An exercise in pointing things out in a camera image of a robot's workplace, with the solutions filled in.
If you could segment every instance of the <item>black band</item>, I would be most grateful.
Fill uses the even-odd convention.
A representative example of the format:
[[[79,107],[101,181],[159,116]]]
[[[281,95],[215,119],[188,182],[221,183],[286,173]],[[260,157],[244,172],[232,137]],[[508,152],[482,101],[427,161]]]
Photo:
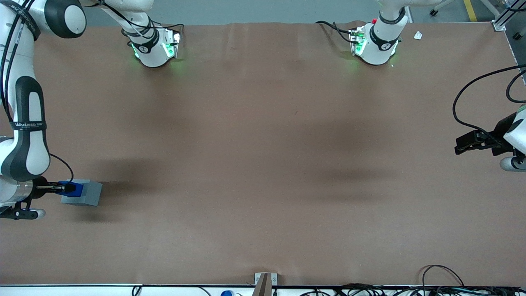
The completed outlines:
[[[148,17],[148,25],[143,28],[142,31],[140,31],[139,33],[136,33],[136,32],[128,32],[124,29],[121,30],[121,33],[125,36],[128,36],[128,37],[143,37],[146,33],[148,33],[148,31],[150,29],[155,29],[155,26],[154,24],[151,22],[151,18]]]
[[[138,50],[139,52],[150,53],[151,49],[155,45],[157,45],[158,42],[159,42],[159,31],[155,29],[154,35],[151,37],[151,39],[148,42],[143,43],[143,44],[132,42],[132,44],[134,45],[135,49]]]
[[[95,3],[93,5],[90,5],[90,6],[85,6],[85,7],[97,7],[97,6],[102,6],[104,5],[104,0],[98,0],[99,3]]]
[[[398,41],[398,37],[400,37],[398,36],[395,40],[391,41],[383,40],[375,34],[375,25],[371,27],[369,35],[371,36],[371,41],[373,41],[373,43],[375,43],[378,46],[378,49],[383,52],[390,50],[393,47],[393,45]]]
[[[33,19],[31,14],[20,4],[12,1],[12,0],[0,0],[0,4],[5,5],[5,7],[9,8],[11,11],[13,11],[15,14],[19,15],[33,34],[33,39],[36,41],[38,37],[40,36],[40,29],[38,28],[38,25],[36,24],[36,21]]]
[[[399,13],[398,18],[394,21],[390,21],[388,19],[383,18],[382,13],[380,13],[380,20],[382,21],[382,23],[386,23],[388,25],[398,24],[403,19],[403,17],[406,15],[406,9],[402,7],[398,13]]]
[[[45,121],[16,121],[10,122],[13,131],[36,132],[47,128]]]

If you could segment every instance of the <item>white robotic arm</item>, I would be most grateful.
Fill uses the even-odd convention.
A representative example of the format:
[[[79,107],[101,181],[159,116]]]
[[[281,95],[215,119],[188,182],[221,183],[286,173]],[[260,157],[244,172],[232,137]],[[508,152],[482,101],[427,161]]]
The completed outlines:
[[[154,0],[80,0],[86,7],[100,7],[131,40],[135,56],[147,67],[159,67],[175,57],[179,34],[156,25],[146,14]]]
[[[395,53],[398,38],[406,26],[408,17],[405,6],[435,5],[441,0],[376,0],[380,16],[375,23],[368,23],[351,32],[352,52],[372,65],[387,62]]]
[[[43,210],[29,208],[32,199],[46,192],[72,191],[70,184],[49,183],[42,177],[50,154],[43,92],[33,70],[40,31],[80,37],[86,29],[83,5],[99,6],[123,27],[137,58],[158,67],[175,56],[179,36],[154,25],[146,14],[152,4],[153,0],[0,0],[0,94],[13,129],[12,137],[0,136],[0,218],[42,218]]]

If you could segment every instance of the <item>blue object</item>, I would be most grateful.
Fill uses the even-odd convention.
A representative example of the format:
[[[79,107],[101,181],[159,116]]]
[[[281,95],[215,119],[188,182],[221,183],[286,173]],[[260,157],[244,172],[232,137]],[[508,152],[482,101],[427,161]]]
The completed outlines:
[[[79,198],[82,195],[82,189],[84,188],[84,185],[79,184],[79,183],[75,183],[75,182],[68,183],[68,181],[58,181],[58,182],[60,184],[62,184],[62,185],[72,184],[72,185],[75,186],[75,191],[71,191],[71,192],[57,192],[58,195],[67,196],[69,198]]]
[[[61,194],[62,199],[61,203],[70,204],[70,205],[91,205],[98,206],[98,201],[100,199],[100,192],[102,191],[102,184],[91,181],[91,180],[79,180],[73,179],[72,183],[76,185],[75,192],[81,190],[80,195],[75,193],[77,196],[69,196],[66,194]]]

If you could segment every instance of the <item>black cable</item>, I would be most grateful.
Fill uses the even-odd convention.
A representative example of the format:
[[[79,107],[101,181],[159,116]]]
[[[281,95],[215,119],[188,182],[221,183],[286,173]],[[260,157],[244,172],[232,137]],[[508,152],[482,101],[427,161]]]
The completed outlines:
[[[115,8],[109,6],[108,4],[104,3],[102,4],[103,6],[106,6],[109,8],[109,10],[111,10],[113,13],[115,13],[118,17],[122,18],[123,20],[125,20],[128,24],[130,25],[133,25],[133,26],[136,26],[136,27],[139,27],[139,28],[146,28],[146,29],[170,29],[170,28],[173,28],[173,27],[177,27],[177,26],[182,26],[184,27],[184,24],[177,24],[177,25],[172,25],[172,26],[161,26],[161,27],[156,27],[156,26],[142,26],[142,25],[139,25],[139,24],[136,24],[130,20],[128,20],[122,13],[120,13],[118,10],[116,10]]]
[[[142,289],[143,289],[143,286],[141,286],[141,285],[134,286],[133,289],[131,290],[131,294],[132,294],[131,296],[138,296]]]
[[[27,3],[28,3],[28,0],[26,0],[22,4],[22,6],[25,6]],[[9,47],[11,46],[11,39],[13,38],[13,34],[15,33],[16,25],[19,19],[20,19],[20,15],[16,14],[15,18],[13,19],[11,29],[9,30],[9,33],[7,34],[7,39],[6,39],[5,46],[4,46],[4,52],[2,53],[2,58],[0,59],[0,100],[2,101],[2,105],[7,115],[7,119],[9,119],[10,122],[13,121],[13,118],[11,117],[11,113],[9,112],[9,101],[7,99],[7,93],[4,93],[4,65],[7,60],[7,51],[9,50]]]
[[[312,292],[303,293],[300,296],[310,296],[310,294],[312,294],[312,293],[320,293],[320,294],[325,295],[325,296],[332,296],[331,294],[329,294],[327,292],[318,291],[318,290],[314,290]]]
[[[73,174],[73,169],[71,168],[71,166],[69,166],[69,164],[68,164],[67,162],[65,162],[63,159],[61,159],[61,158],[58,157],[57,155],[55,155],[55,154],[53,154],[53,153],[50,153],[49,155],[52,156],[52,157],[54,157],[54,158],[56,158],[56,159],[58,159],[60,162],[62,162],[62,163],[68,168],[69,173],[71,174],[71,179],[69,179],[69,181],[67,181],[66,184],[71,184],[71,182],[73,181],[74,176],[75,176],[75,175]],[[64,186],[64,185],[65,185],[65,184],[57,185],[57,186],[55,186],[54,188],[59,188],[59,187],[62,187],[62,186]]]
[[[203,288],[203,287],[198,287],[198,288],[200,288],[200,289],[203,290],[205,293],[207,293],[208,296],[212,296],[212,294],[210,294],[210,292],[208,292],[207,290],[205,290],[205,288]]]
[[[508,8],[506,8],[506,10],[509,10],[511,12],[524,12],[524,11],[526,11],[526,8],[514,9],[514,8],[511,8],[511,7],[508,7]]]
[[[526,67],[526,64],[522,64],[522,65],[517,65],[517,66],[513,66],[513,67],[507,67],[507,68],[503,68],[503,69],[500,69],[500,70],[496,70],[496,71],[493,71],[493,72],[490,72],[490,73],[486,73],[484,75],[481,75],[475,79],[473,79],[472,81],[470,81],[468,84],[466,84],[460,91],[459,93],[457,94],[457,97],[455,98],[455,100],[453,101],[453,117],[455,118],[455,120],[464,125],[464,126],[467,126],[467,127],[471,127],[472,129],[475,129],[475,130],[478,130],[480,132],[482,132],[484,135],[486,135],[488,138],[490,138],[491,140],[495,141],[495,143],[499,144],[500,146],[506,146],[504,145],[503,143],[501,143],[499,140],[497,140],[494,136],[492,136],[490,133],[488,133],[486,130],[484,130],[483,128],[479,127],[479,126],[476,126],[474,124],[470,124],[470,123],[467,123],[467,122],[464,122],[462,120],[460,120],[457,116],[457,102],[460,98],[460,96],[462,95],[462,93],[473,83],[477,82],[478,80],[481,80],[483,78],[486,78],[488,76],[491,76],[491,75],[495,75],[495,74],[499,74],[499,73],[502,73],[502,72],[506,72],[506,71],[509,71],[509,70],[513,70],[513,69],[519,69],[519,68],[524,68]]]
[[[422,288],[424,288],[424,290],[425,290],[425,288],[426,288],[426,282],[425,282],[425,280],[426,280],[426,273],[427,273],[430,269],[432,269],[432,268],[434,268],[434,267],[440,267],[440,268],[442,268],[442,269],[445,269],[445,270],[450,271],[451,273],[453,273],[453,274],[457,277],[457,279],[459,280],[459,282],[460,282],[460,284],[462,285],[462,287],[465,287],[464,282],[462,281],[462,279],[461,279],[461,278],[459,277],[459,275],[458,275],[456,272],[454,272],[451,268],[449,268],[449,267],[447,267],[447,266],[444,266],[444,265],[432,264],[432,265],[428,266],[428,267],[426,268],[426,270],[424,270],[424,273],[422,274]]]
[[[29,9],[31,8],[31,5],[33,5],[34,2],[35,2],[35,0],[26,0],[22,6],[27,11],[29,11]],[[20,22],[20,26],[21,26],[22,30],[23,30],[24,23],[25,23],[24,20],[22,20]],[[6,114],[7,114],[7,119],[10,122],[13,121],[13,117],[11,116],[11,112],[9,111],[9,96],[8,96],[8,94],[9,94],[9,77],[11,75],[11,67],[13,66],[13,60],[15,59],[16,50],[18,49],[19,42],[20,42],[20,39],[17,37],[17,41],[16,41],[15,45],[13,46],[13,51],[11,51],[11,56],[9,56],[9,62],[7,64],[6,75],[5,75],[4,94],[5,94],[5,100],[6,100],[7,104],[4,107],[7,107],[7,108],[4,108],[4,110],[5,110]]]
[[[508,100],[510,100],[510,102],[513,102],[513,103],[519,103],[519,104],[524,104],[526,103],[526,101],[520,101],[520,100],[515,100],[511,97],[510,95],[510,91],[511,91],[511,87],[513,86],[513,84],[515,83],[515,81],[517,81],[517,79],[519,79],[522,75],[524,75],[526,73],[526,70],[523,70],[521,71],[519,74],[517,74],[511,81],[510,83],[508,84],[508,87],[506,87],[506,97],[508,98]]]
[[[331,28],[334,29],[334,30],[339,30],[339,31],[342,32],[342,33],[349,33],[349,31],[345,31],[344,29],[340,29],[340,28],[338,28],[338,27],[336,27],[336,26],[333,26],[333,24],[330,24],[330,23],[328,23],[328,22],[326,22],[326,21],[317,21],[317,22],[315,22],[315,24],[323,24],[323,25],[327,25],[327,26],[331,27]]]
[[[338,34],[340,35],[340,37],[341,37],[343,40],[345,40],[345,41],[347,41],[347,42],[349,42],[349,43],[352,43],[352,44],[358,44],[357,41],[352,41],[352,40],[349,40],[349,39],[345,38],[345,36],[344,36],[342,33],[347,33],[347,34],[349,34],[349,31],[345,31],[345,30],[343,30],[343,29],[338,28],[338,26],[336,25],[336,22],[333,22],[332,25],[329,24],[329,23],[327,23],[327,22],[325,22],[325,21],[317,21],[317,22],[315,22],[315,23],[316,23],[316,24],[321,24],[321,25],[328,25],[331,29],[333,29],[333,30],[335,30],[336,32],[338,32]]]

